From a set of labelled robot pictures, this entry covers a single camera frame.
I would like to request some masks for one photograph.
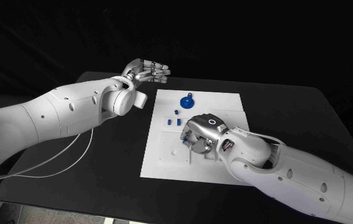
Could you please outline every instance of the robotic hand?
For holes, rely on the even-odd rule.
[[[121,76],[60,86],[27,103],[0,108],[0,164],[42,141],[78,135],[131,107],[144,107],[141,82],[167,82],[169,67],[133,60]]]
[[[229,129],[212,114],[187,121],[180,139],[197,154],[207,154],[215,147],[231,175],[292,209],[353,223],[353,176],[317,156],[274,137],[239,127]]]

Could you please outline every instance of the black curtain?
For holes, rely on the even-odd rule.
[[[134,58],[173,77],[311,86],[352,122],[353,0],[0,0],[0,93]]]

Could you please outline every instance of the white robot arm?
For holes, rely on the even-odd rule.
[[[180,139],[190,151],[207,154],[216,147],[229,174],[300,212],[353,223],[353,176],[317,156],[239,127],[229,129],[212,114],[194,116]]]
[[[0,108],[0,164],[42,141],[84,133],[104,121],[144,107],[135,90],[144,81],[166,83],[169,67],[135,59],[121,76],[60,86],[27,103]]]

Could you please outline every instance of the small blue piece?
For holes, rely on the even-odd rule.
[[[193,97],[193,94],[189,93],[187,96],[183,97],[182,100],[180,100],[180,106],[182,106],[183,108],[186,108],[186,109],[192,108],[193,105],[194,105],[194,102],[193,102],[192,97]]]

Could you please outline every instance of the black table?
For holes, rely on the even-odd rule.
[[[86,72],[78,82],[115,73]],[[321,92],[308,87],[169,78],[144,83],[144,109],[133,108],[94,129],[79,163],[43,179],[13,177],[0,184],[0,201],[150,223],[333,223],[282,205],[254,187],[140,177],[157,89],[239,93],[254,132],[317,155],[353,173],[353,140]],[[91,132],[32,175],[66,168],[81,156]],[[73,137],[29,148],[13,172],[52,157]]]

